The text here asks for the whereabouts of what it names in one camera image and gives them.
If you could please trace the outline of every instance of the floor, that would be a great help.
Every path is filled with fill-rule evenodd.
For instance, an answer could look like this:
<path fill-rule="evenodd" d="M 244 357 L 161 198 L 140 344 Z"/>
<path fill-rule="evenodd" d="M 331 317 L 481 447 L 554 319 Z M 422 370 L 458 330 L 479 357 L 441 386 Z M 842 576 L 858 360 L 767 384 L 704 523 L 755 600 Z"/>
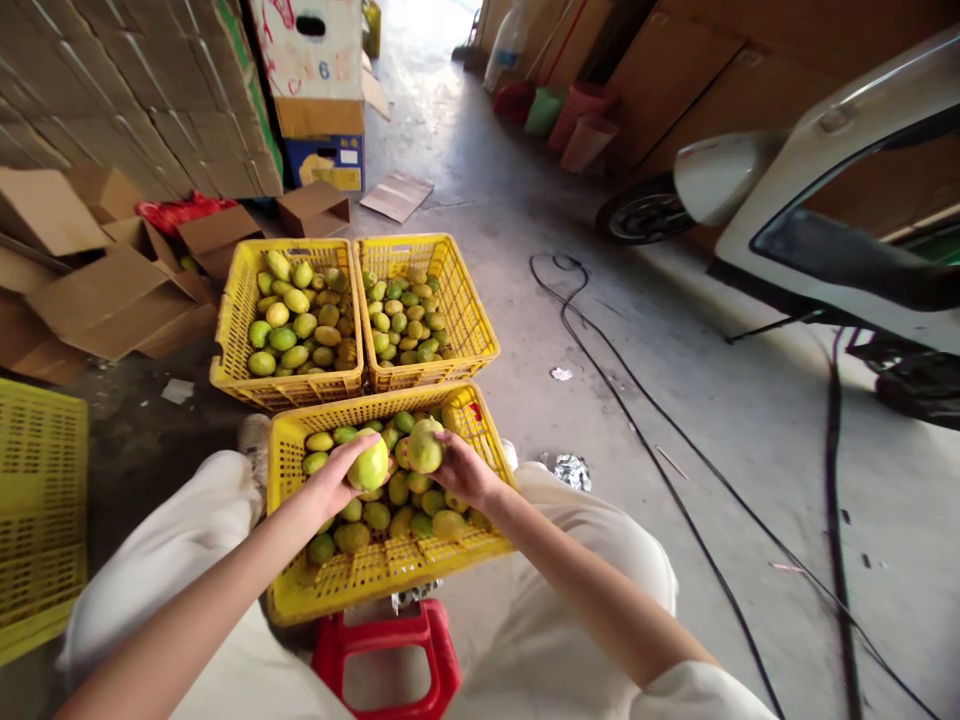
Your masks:
<path fill-rule="evenodd" d="M 726 345 L 721 336 L 777 319 L 703 274 L 683 247 L 603 245 L 591 230 L 608 188 L 576 178 L 519 128 L 493 117 L 477 78 L 450 63 L 472 13 L 450 0 L 382 3 L 376 64 L 393 121 L 370 113 L 368 186 L 390 170 L 435 183 L 402 227 L 355 207 L 351 236 L 444 231 L 458 241 L 502 345 L 478 378 L 500 433 L 521 458 L 568 451 L 588 461 L 594 492 L 664 545 L 680 582 L 679 617 L 721 663 L 767 701 L 734 616 L 689 529 L 600 377 L 560 324 L 559 306 L 528 267 L 537 253 L 569 253 L 590 271 L 579 305 L 620 348 L 656 398 L 808 566 L 830 577 L 824 537 L 823 436 L 830 333 L 791 327 Z M 573 278 L 548 262 L 545 279 Z M 647 405 L 615 359 L 579 325 L 617 378 L 651 442 L 689 479 L 679 492 L 753 628 L 789 717 L 845 716 L 831 608 L 751 524 L 681 439 Z M 91 569 L 211 452 L 232 446 L 248 410 L 208 384 L 212 343 L 164 362 L 131 356 L 91 370 L 71 394 L 90 403 Z M 558 382 L 554 367 L 573 378 Z M 895 669 L 941 717 L 960 711 L 960 444 L 880 406 L 872 378 L 843 362 L 840 478 L 852 606 Z M 197 384 L 182 406 L 160 398 L 171 377 Z M 866 567 L 863 556 L 871 564 Z M 447 579 L 439 591 L 464 671 L 505 612 L 510 558 Z M 48 717 L 59 694 L 50 643 L 0 670 L 9 718 Z M 921 712 L 866 652 L 859 653 L 868 717 Z"/>

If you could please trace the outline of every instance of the red plastic stool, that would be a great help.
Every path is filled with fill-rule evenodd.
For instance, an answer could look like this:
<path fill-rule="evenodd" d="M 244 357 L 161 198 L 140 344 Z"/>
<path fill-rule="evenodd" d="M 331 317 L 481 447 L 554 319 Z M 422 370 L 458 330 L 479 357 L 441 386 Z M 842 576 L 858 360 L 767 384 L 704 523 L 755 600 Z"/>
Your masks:
<path fill-rule="evenodd" d="M 383 622 L 347 627 L 343 613 L 322 618 L 317 623 L 317 646 L 310 663 L 333 694 L 343 698 L 343 673 L 347 657 L 353 653 L 389 650 L 419 645 L 430 665 L 430 689 L 420 700 L 395 708 L 353 710 L 361 720 L 387 718 L 440 718 L 454 693 L 460 687 L 460 661 L 453 649 L 447 626 L 447 611 L 439 600 L 420 601 L 420 614 L 412 618 L 395 618 Z"/>

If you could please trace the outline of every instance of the white scooter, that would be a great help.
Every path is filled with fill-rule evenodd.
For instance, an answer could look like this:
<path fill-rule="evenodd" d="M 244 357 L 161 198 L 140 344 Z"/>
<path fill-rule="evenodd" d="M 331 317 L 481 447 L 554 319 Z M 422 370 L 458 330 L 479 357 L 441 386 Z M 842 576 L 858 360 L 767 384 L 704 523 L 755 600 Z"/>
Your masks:
<path fill-rule="evenodd" d="M 894 58 L 817 104 L 791 131 L 724 135 L 677 154 L 672 172 L 611 198 L 597 229 L 647 245 L 696 224 L 726 225 L 708 273 L 792 322 L 874 331 L 848 348 L 877 372 L 894 409 L 960 429 L 960 265 L 904 247 L 944 229 L 960 238 L 960 203 L 896 242 L 804 207 L 858 160 L 960 132 L 960 26 Z"/>

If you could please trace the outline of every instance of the plastic crate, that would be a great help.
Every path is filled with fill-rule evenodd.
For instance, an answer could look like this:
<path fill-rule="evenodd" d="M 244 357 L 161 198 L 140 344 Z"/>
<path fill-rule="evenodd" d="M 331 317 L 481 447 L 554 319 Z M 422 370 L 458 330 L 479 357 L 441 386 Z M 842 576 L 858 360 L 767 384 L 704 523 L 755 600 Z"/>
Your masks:
<path fill-rule="evenodd" d="M 257 273 L 267 270 L 266 255 L 279 250 L 291 264 L 308 260 L 314 270 L 338 267 L 350 277 L 353 297 L 353 325 L 357 328 L 357 365 L 342 372 L 256 377 L 247 368 L 247 360 L 256 352 L 250 345 L 250 325 L 257 319 L 260 289 Z M 223 292 L 216 340 L 221 355 L 210 365 L 210 384 L 248 405 L 276 412 L 317 405 L 360 395 L 363 387 L 363 343 L 360 328 L 360 300 L 355 260 L 350 243 L 341 239 L 324 240 L 247 240 L 237 246 L 230 276 Z"/>
<path fill-rule="evenodd" d="M 359 426 L 401 410 L 429 410 L 441 403 L 455 408 L 460 436 L 515 488 L 480 388 L 472 382 L 444 383 L 292 410 L 275 417 L 270 432 L 267 513 L 273 513 L 303 485 L 301 463 L 308 435 L 341 425 Z M 374 542 L 362 552 L 336 555 L 319 570 L 301 551 L 271 583 L 267 609 L 277 625 L 295 625 L 423 585 L 512 551 L 513 545 L 505 537 L 473 525 L 457 544 L 436 538 L 394 540 L 386 533 L 375 533 Z"/>
<path fill-rule="evenodd" d="M 449 235 L 392 235 L 360 238 L 353 244 L 360 270 L 372 270 L 381 280 L 403 275 L 411 267 L 436 275 L 439 309 L 447 318 L 453 360 L 381 367 L 373 351 L 370 318 L 363 315 L 363 337 L 376 392 L 433 385 L 476 376 L 500 354 L 500 344 L 473 286 L 456 241 Z"/>
<path fill-rule="evenodd" d="M 87 581 L 87 405 L 0 380 L 0 665 L 58 636 Z"/>

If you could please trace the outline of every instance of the person's left hand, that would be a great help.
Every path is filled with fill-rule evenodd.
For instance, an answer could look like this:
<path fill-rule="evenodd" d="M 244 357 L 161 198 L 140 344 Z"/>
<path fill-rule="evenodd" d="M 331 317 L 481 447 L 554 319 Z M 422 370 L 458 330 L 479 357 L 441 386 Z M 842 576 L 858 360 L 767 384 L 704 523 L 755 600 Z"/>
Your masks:
<path fill-rule="evenodd" d="M 380 435 L 370 434 L 341 445 L 330 453 L 326 464 L 304 483 L 304 490 L 309 488 L 310 492 L 316 494 L 318 510 L 323 516 L 318 518 L 321 522 L 326 522 L 343 510 L 353 498 L 363 494 L 362 490 L 357 490 L 347 480 L 347 470 L 360 453 L 369 450 L 378 442 Z M 384 475 L 383 482 L 389 477 L 389 473 Z"/>

